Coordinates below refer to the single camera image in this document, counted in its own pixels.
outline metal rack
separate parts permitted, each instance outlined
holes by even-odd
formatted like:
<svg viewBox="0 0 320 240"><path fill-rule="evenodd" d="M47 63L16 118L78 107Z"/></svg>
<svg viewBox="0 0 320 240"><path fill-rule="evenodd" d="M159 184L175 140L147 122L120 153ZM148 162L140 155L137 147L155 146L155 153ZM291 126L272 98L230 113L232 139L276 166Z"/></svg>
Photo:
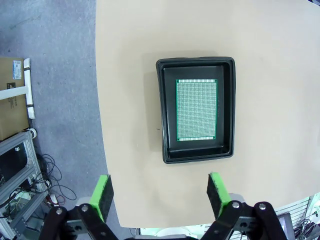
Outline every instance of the metal rack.
<svg viewBox="0 0 320 240"><path fill-rule="evenodd" d="M10 178L4 185L0 187L0 203L5 202L9 195L17 189L25 180L34 179L37 175L41 178L41 170L38 164L32 134L28 130L20 132L11 138L0 142L0 155L23 144L27 157L27 163L16 175ZM0 232L8 239L13 239L16 235L19 237L27 227L26 221L41 204L48 195L45 183L38 183L39 192L35 194L31 200L22 208L22 210L14 217L12 222L8 223L6 218L0 218Z"/></svg>

